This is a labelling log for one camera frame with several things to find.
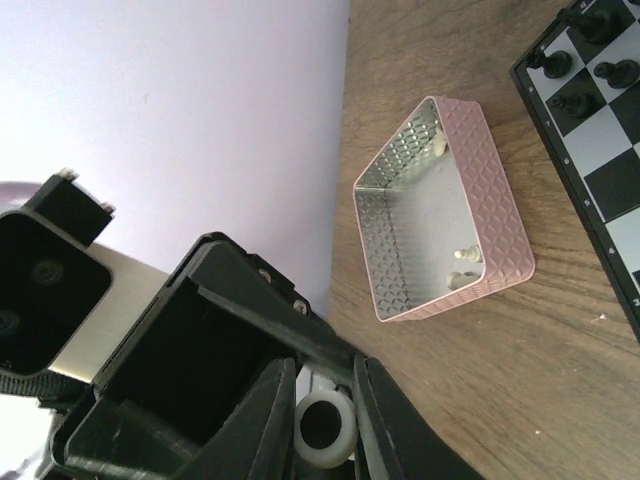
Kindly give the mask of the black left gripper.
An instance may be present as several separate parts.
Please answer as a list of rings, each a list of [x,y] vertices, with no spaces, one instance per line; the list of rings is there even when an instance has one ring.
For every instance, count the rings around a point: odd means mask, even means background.
[[[346,382],[356,352],[286,277],[226,235],[207,234],[58,428],[52,461],[78,479],[171,478],[271,362]]]

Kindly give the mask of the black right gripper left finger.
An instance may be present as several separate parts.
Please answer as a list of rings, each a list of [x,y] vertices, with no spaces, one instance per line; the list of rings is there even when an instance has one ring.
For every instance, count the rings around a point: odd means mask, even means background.
[[[296,377],[293,359],[269,363],[221,429],[174,477],[292,479]]]

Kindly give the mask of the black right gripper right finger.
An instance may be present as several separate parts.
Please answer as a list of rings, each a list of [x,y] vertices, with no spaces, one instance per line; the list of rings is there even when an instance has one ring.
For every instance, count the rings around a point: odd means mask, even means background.
[[[480,479],[426,423],[382,363],[356,356],[357,479]]]

